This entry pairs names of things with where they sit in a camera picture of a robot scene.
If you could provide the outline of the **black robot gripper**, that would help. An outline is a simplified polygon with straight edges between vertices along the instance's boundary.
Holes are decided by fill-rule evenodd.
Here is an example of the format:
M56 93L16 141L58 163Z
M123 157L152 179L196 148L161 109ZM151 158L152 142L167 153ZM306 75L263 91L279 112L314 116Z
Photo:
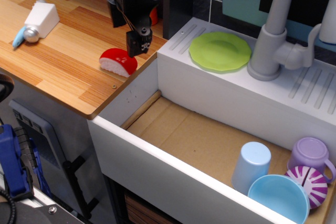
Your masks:
M128 55L135 57L146 54L153 36L150 13L160 0L116 0L116 2L131 27L126 33Z

